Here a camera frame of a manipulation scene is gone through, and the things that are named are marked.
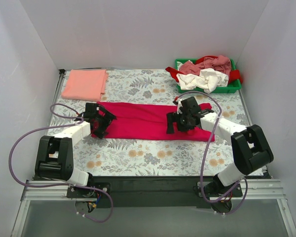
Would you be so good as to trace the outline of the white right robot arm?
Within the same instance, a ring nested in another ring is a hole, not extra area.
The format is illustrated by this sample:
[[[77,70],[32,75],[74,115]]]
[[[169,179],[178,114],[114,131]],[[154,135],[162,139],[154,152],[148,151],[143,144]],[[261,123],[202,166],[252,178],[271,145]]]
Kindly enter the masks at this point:
[[[221,118],[212,109],[202,109],[194,97],[183,100],[176,97],[173,103],[177,110],[167,114],[168,134],[173,134],[175,128],[187,132],[199,127],[209,131],[210,138],[217,135],[232,147],[233,163],[216,174],[212,182],[200,182],[202,196],[227,195],[238,181],[273,162],[273,152],[260,126],[245,126]]]

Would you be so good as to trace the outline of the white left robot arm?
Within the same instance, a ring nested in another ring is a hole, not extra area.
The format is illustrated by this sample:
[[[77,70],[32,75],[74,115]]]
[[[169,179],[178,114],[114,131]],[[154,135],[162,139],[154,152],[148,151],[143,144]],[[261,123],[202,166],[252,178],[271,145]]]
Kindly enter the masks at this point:
[[[86,103],[85,111],[72,117],[74,124],[53,136],[39,141],[35,175],[39,178],[60,180],[78,185],[83,197],[91,197],[95,185],[91,174],[74,166],[74,146],[88,136],[103,139],[107,128],[117,117],[98,103]]]

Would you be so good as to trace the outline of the magenta t shirt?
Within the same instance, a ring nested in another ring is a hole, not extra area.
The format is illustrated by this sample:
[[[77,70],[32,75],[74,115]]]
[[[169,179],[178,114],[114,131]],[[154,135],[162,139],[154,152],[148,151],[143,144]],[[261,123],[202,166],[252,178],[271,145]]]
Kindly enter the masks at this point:
[[[167,117],[177,110],[176,106],[132,104],[123,102],[100,102],[106,110],[116,116],[107,128],[106,138],[139,140],[183,140],[207,142],[211,133],[199,127],[167,134]]]

